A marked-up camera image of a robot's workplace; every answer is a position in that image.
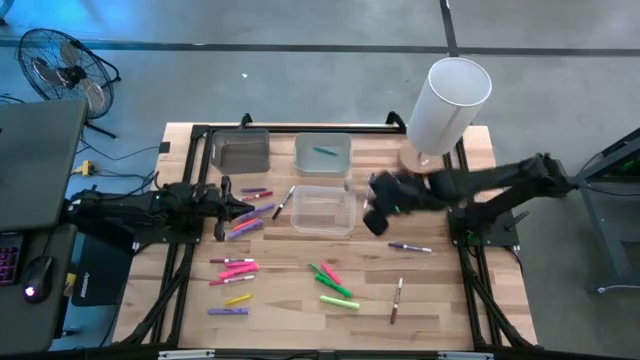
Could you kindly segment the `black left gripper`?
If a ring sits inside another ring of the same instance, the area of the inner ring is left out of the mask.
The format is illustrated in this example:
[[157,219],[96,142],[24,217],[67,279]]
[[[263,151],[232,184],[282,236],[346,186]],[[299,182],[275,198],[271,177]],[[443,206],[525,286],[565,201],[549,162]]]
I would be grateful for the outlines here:
[[[202,216],[216,218],[217,222],[214,226],[214,238],[217,242],[225,240],[225,223],[228,221],[228,198],[231,191],[231,180],[224,175],[221,178],[219,187],[209,184],[205,187],[205,193],[202,197]],[[253,205],[240,204],[251,203],[256,199],[255,194],[242,194],[240,197],[231,197],[231,201],[236,204],[230,207],[230,218],[236,219],[255,210]]]

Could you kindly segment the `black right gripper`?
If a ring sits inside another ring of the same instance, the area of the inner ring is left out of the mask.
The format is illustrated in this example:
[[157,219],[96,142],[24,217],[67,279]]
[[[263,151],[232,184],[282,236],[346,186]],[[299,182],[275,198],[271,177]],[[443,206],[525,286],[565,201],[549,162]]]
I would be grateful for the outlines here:
[[414,211],[433,210],[433,196],[424,178],[400,171],[383,171],[369,180],[368,207],[363,216],[366,227],[375,236],[383,235],[389,227],[387,218]]

